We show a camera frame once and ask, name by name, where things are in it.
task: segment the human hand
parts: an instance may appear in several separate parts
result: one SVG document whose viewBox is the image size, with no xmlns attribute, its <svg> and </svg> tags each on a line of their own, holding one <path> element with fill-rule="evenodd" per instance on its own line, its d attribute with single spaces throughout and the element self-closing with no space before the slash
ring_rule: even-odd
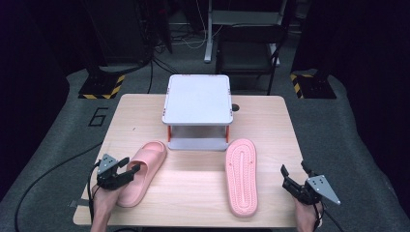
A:
<svg viewBox="0 0 410 232">
<path fill-rule="evenodd" d="M 312 205 L 305 205 L 301 203 L 298 199 L 293 197 L 295 202 L 295 215 L 296 224 L 299 232 L 311 232 L 314 229 L 314 223 L 316 222 L 316 212 Z M 323 212 L 322 203 L 316 204 L 317 211 L 319 213 Z"/>
<path fill-rule="evenodd" d="M 107 190 L 95 185 L 92 188 L 94 201 L 94 220 L 91 231 L 105 231 L 111 212 L 115 207 L 118 196 L 126 188 L 124 185 L 116 190 Z"/>
</svg>

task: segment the wooden table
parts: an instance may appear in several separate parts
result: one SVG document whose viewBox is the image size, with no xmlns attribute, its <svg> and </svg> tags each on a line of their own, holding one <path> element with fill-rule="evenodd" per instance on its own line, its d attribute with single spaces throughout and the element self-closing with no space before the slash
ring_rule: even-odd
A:
<svg viewBox="0 0 410 232">
<path fill-rule="evenodd" d="M 150 140 L 166 144 L 161 121 L 165 95 L 124 95 L 115 111 L 98 160 L 108 153 L 132 158 Z M 230 126 L 230 141 L 248 138 L 257 153 L 258 209 L 251 218 L 229 210 L 224 152 L 175 151 L 168 155 L 143 200 L 133 208 L 116 207 L 109 224 L 184 227 L 295 227 L 291 195 L 282 188 L 280 167 L 303 183 L 301 151 L 282 97 L 232 96 L 240 106 Z M 96 172 L 91 186 L 96 183 Z M 82 198 L 87 199 L 86 189 Z M 88 207 L 78 206 L 73 221 L 90 224 Z"/>
</svg>

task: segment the pink slide sandal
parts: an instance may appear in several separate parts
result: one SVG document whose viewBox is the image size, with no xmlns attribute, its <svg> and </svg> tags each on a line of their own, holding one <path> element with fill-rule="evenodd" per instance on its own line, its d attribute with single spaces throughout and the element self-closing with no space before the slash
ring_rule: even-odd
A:
<svg viewBox="0 0 410 232">
<path fill-rule="evenodd" d="M 127 165 L 130 170 L 140 164 L 134 174 L 133 181 L 120 193 L 117 205 L 121 207 L 136 206 L 144 197 L 147 189 L 166 157 L 166 147 L 159 141 L 151 141 L 143 145 Z"/>
<path fill-rule="evenodd" d="M 249 218 L 256 213 L 256 150 L 248 139 L 237 139 L 226 149 L 226 180 L 229 206 L 238 218 Z"/>
</svg>

